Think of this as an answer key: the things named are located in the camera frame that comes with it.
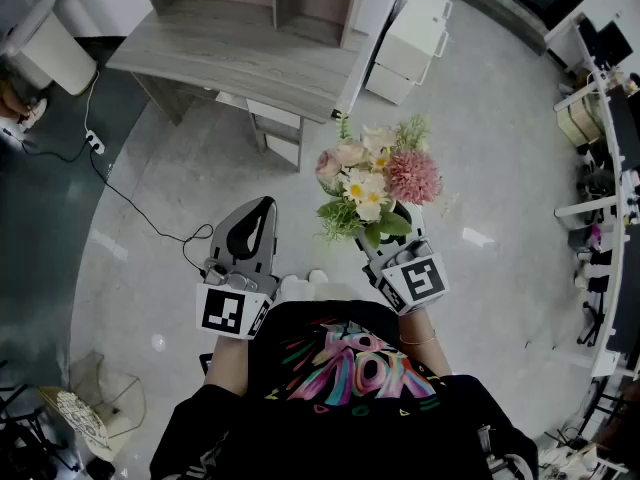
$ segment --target desk top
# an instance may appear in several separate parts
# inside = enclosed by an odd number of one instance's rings
[[[176,0],[151,12],[107,67],[225,91],[322,123],[357,57],[275,30],[268,7]]]

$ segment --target white device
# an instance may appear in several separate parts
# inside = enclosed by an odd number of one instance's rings
[[[88,130],[87,131],[87,135],[86,135],[86,139],[87,142],[89,142],[89,145],[91,146],[91,148],[99,155],[101,155],[102,153],[104,153],[104,144],[102,143],[102,141],[98,138],[98,136],[96,135],[96,132],[94,132],[93,130]]]

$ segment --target pale pink rose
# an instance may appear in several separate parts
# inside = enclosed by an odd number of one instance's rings
[[[352,167],[364,161],[365,153],[362,142],[349,141],[340,144],[334,155],[344,167]]]
[[[316,166],[316,176],[318,178],[331,179],[340,172],[340,162],[333,156],[333,152],[323,151],[318,157],[318,165]]]

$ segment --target white table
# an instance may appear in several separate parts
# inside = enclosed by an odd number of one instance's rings
[[[577,364],[579,366],[589,366],[591,368],[592,377],[603,377],[613,374],[615,371],[632,376],[637,379],[640,373],[640,361],[636,364],[633,370],[617,368],[618,360],[620,359],[620,352],[614,352],[607,349],[607,342],[609,337],[615,334],[613,328],[613,322],[618,306],[618,297],[620,295],[620,284],[622,282],[622,260],[624,257],[624,243],[625,243],[625,230],[624,230],[624,215],[623,208],[626,203],[625,192],[622,187],[622,160],[620,156],[620,149],[618,147],[618,140],[616,138],[616,132],[613,125],[613,117],[609,108],[609,97],[607,96],[607,76],[600,71],[594,63],[594,59],[589,54],[586,44],[580,35],[578,27],[574,24],[574,29],[578,38],[578,43],[585,62],[593,74],[593,82],[586,87],[582,92],[590,92],[596,89],[600,95],[600,105],[602,107],[602,118],[604,123],[605,135],[607,138],[607,147],[611,158],[613,159],[613,171],[615,184],[615,195],[605,197],[602,199],[589,201],[586,203],[580,203],[573,206],[567,206],[564,208],[556,208],[556,217],[567,217],[570,215],[576,215],[578,213],[598,210],[602,208],[608,208],[611,206],[617,206],[618,215],[616,216],[615,223],[612,230],[612,254],[611,254],[611,272],[609,274],[608,290],[604,294],[604,311],[605,319],[598,339],[595,344],[595,355],[592,359],[581,354],[573,354],[567,352],[560,352],[553,350],[552,353],[561,355],[565,359]],[[578,97],[582,97],[584,94],[575,94],[556,105],[556,108],[564,108]]]

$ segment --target person's right arm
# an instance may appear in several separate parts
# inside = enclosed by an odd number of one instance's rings
[[[425,309],[398,317],[398,327],[402,352],[420,361],[438,377],[451,375],[451,367]]]

